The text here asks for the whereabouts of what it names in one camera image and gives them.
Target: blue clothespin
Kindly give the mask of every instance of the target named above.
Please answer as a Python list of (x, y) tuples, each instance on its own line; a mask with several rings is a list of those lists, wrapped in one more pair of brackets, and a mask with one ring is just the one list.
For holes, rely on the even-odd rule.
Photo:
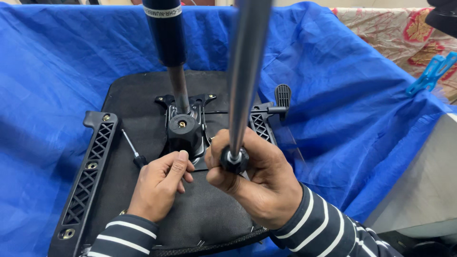
[(446, 58), (439, 54), (435, 55), (430, 60), (422, 75), (406, 89), (405, 94), (409, 97), (413, 97), (421, 89), (432, 91), (435, 88), (437, 81), (456, 61), (456, 52), (450, 52)]

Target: hand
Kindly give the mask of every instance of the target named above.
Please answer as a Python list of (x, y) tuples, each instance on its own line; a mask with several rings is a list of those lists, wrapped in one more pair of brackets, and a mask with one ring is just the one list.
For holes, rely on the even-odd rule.
[(127, 213), (152, 222), (161, 221), (170, 211), (176, 191), (185, 192), (181, 178), (191, 183), (194, 179), (190, 172), (194, 170), (184, 150), (150, 162), (140, 171)]
[(229, 131), (220, 130), (207, 149), (205, 162), (210, 170), (206, 180), (234, 197), (258, 224), (279, 229), (297, 210), (303, 190), (279, 148), (247, 128), (243, 145), (249, 154), (248, 176), (227, 172), (220, 167), (222, 149), (229, 144)]

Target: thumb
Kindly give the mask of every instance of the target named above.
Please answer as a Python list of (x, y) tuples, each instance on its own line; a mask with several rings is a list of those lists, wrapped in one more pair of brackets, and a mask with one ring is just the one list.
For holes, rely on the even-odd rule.
[(181, 150), (178, 154), (178, 157), (173, 161), (173, 165), (168, 172), (167, 177), (164, 179), (167, 184), (172, 184), (178, 186), (179, 181), (184, 175), (184, 172), (187, 168), (187, 163), (189, 161), (189, 154), (185, 150)]
[(225, 171), (222, 167), (211, 169), (206, 175), (206, 180), (213, 186), (227, 193), (237, 200), (243, 207), (250, 204), (253, 194), (265, 190), (264, 187), (246, 180), (242, 176)]

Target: blue fabric sheet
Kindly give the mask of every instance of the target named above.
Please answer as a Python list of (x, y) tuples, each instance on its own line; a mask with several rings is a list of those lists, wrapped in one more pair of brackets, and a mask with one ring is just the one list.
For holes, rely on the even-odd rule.
[[(226, 70), (234, 9), (185, 6), (186, 69)], [(0, 256), (46, 256), (100, 110), (117, 78), (162, 71), (140, 6), (0, 2)], [(311, 2), (275, 8), (259, 94), (292, 89), (276, 130), (295, 174), (363, 221), (401, 176), (437, 119), (430, 93)], [(269, 240), (219, 256), (285, 256)]]

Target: black and white striped shirt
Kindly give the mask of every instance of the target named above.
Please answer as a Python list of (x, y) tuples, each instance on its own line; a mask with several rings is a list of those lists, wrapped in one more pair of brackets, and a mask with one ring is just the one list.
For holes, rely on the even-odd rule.
[[(302, 184), (303, 198), (293, 217), (271, 239), (299, 256), (401, 257), (376, 233), (341, 213)], [(149, 220), (120, 215), (106, 225), (89, 257), (145, 257), (154, 245), (158, 226)]]

